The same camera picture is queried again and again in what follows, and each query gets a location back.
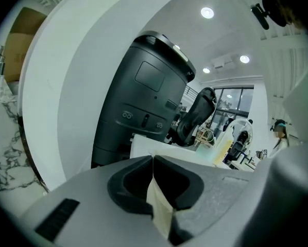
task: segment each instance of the wall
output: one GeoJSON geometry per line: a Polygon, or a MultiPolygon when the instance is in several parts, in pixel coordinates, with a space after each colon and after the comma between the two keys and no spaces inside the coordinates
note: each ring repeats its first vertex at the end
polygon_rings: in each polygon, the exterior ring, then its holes
{"type": "Polygon", "coordinates": [[[266,87],[263,80],[255,82],[253,87],[253,98],[248,116],[248,119],[253,120],[252,127],[254,130],[253,141],[249,148],[250,155],[253,156],[256,151],[263,149],[267,149],[269,155],[278,140],[269,130],[271,126],[267,124],[266,87]]]}
{"type": "Polygon", "coordinates": [[[7,14],[0,26],[0,45],[5,45],[11,27],[23,7],[29,7],[46,15],[52,10],[52,7],[44,7],[36,0],[19,0],[7,14]]]}

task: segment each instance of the marble countertop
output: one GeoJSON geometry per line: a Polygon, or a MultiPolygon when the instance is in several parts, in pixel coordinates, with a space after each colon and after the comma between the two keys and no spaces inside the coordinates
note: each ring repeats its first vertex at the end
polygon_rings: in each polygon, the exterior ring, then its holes
{"type": "Polygon", "coordinates": [[[19,217],[46,191],[27,160],[20,137],[16,98],[5,81],[4,88],[5,94],[0,99],[0,205],[19,217]]]}
{"type": "Polygon", "coordinates": [[[13,96],[12,91],[10,90],[6,81],[3,81],[2,93],[0,96],[0,103],[8,103],[11,101],[16,101],[15,96],[13,96]]]}

